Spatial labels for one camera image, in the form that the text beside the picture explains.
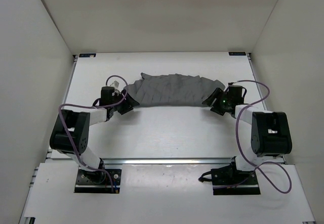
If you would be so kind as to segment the grey pleated skirt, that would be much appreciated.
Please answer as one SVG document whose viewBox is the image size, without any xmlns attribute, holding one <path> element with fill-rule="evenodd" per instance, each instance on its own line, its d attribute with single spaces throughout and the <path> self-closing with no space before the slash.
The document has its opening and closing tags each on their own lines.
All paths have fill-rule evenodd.
<svg viewBox="0 0 324 224">
<path fill-rule="evenodd" d="M 215 89 L 225 89 L 219 80 L 201 76 L 169 74 L 153 76 L 142 73 L 141 79 L 125 87 L 139 107 L 189 106 L 203 107 Z"/>
</svg>

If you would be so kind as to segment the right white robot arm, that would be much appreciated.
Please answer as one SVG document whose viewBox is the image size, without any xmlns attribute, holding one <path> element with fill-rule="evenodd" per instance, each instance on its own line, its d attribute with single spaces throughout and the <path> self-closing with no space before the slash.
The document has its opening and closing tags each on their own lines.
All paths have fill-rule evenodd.
<svg viewBox="0 0 324 224">
<path fill-rule="evenodd" d="M 239 155 L 233 159 L 234 167 L 228 169 L 227 179 L 238 184 L 245 178 L 245 171 L 252 171 L 263 163 L 292 150 L 292 139 L 287 115 L 284 112 L 272 112 L 256 107 L 256 103 L 245 103 L 247 89 L 235 83 L 229 83 L 224 90 L 217 88 L 203 101 L 211 111 L 223 116 L 229 113 L 235 120 L 235 138 Z M 239 124 L 245 122 L 251 126 L 250 146 L 244 149 L 239 140 Z"/>
</svg>

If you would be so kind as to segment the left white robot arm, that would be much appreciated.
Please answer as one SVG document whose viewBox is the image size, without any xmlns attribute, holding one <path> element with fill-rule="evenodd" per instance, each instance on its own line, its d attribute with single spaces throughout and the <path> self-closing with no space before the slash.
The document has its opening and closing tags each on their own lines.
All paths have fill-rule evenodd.
<svg viewBox="0 0 324 224">
<path fill-rule="evenodd" d="M 101 88 L 101 94 L 91 107 L 63 104 L 55 122 L 50 147 L 74 160 L 81 169 L 88 171 L 93 182 L 105 179 L 103 160 L 92 152 L 89 143 L 90 126 L 109 121 L 114 112 L 123 115 L 139 103 L 124 89 L 121 92 L 112 86 Z"/>
</svg>

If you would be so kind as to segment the right blue corner label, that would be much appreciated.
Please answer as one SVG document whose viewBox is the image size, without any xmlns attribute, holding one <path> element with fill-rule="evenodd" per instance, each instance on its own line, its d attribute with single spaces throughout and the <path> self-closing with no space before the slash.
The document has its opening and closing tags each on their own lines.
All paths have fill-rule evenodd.
<svg viewBox="0 0 324 224">
<path fill-rule="evenodd" d="M 246 56 L 245 52 L 228 52 L 229 56 Z"/>
</svg>

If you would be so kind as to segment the blue corner label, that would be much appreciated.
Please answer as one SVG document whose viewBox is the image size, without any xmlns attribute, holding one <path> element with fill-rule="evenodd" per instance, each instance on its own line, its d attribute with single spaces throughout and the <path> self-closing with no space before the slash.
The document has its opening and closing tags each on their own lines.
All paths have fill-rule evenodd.
<svg viewBox="0 0 324 224">
<path fill-rule="evenodd" d="M 228 52 L 229 56 L 246 56 L 245 52 Z"/>
<path fill-rule="evenodd" d="M 78 56 L 79 58 L 94 58 L 96 57 L 96 53 L 81 53 Z"/>
</svg>

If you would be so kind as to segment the left blue corner label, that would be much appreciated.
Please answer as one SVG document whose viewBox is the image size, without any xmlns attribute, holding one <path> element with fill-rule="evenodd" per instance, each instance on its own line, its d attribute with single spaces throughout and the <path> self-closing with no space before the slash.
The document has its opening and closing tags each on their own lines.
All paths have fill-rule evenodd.
<svg viewBox="0 0 324 224">
<path fill-rule="evenodd" d="M 79 58 L 94 58 L 96 57 L 96 53 L 81 53 L 78 56 Z"/>
</svg>

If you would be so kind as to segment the aluminium front rail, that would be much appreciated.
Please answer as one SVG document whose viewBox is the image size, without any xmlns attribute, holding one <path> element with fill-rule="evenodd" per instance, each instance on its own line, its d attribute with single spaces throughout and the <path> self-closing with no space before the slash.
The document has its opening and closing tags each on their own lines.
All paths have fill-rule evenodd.
<svg viewBox="0 0 324 224">
<path fill-rule="evenodd" d="M 107 165 L 229 164 L 231 158 L 104 158 Z"/>
</svg>

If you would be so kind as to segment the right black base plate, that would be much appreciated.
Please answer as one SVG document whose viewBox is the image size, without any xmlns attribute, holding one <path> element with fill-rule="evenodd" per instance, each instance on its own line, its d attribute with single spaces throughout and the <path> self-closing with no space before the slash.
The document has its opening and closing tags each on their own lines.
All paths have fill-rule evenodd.
<svg viewBox="0 0 324 224">
<path fill-rule="evenodd" d="M 253 171 L 237 170 L 232 165 L 212 168 L 198 180 L 201 183 L 211 182 L 214 196 L 261 194 L 256 174 Z"/>
</svg>

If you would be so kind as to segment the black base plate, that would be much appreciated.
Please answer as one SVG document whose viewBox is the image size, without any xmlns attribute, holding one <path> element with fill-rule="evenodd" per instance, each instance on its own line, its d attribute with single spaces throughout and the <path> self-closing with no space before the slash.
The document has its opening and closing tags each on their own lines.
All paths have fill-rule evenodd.
<svg viewBox="0 0 324 224">
<path fill-rule="evenodd" d="M 81 168 L 78 169 L 75 180 L 75 193 L 86 194 L 119 194 L 122 178 L 122 169 L 105 169 L 112 179 L 110 181 L 106 173 L 101 171 L 89 172 Z"/>
<path fill-rule="evenodd" d="M 237 170 L 232 165 L 212 168 L 198 180 L 201 183 L 211 182 L 214 196 L 261 194 L 256 174 L 253 171 Z"/>
</svg>

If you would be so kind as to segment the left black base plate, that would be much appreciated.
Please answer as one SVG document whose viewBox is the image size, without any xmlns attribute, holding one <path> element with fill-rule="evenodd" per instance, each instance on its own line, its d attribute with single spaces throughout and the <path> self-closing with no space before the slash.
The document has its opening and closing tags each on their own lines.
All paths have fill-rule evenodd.
<svg viewBox="0 0 324 224">
<path fill-rule="evenodd" d="M 81 168 L 78 169 L 75 180 L 75 193 L 86 194 L 119 194 L 122 178 L 122 169 L 105 169 L 112 179 L 110 181 L 106 173 L 101 171 L 89 172 Z"/>
</svg>

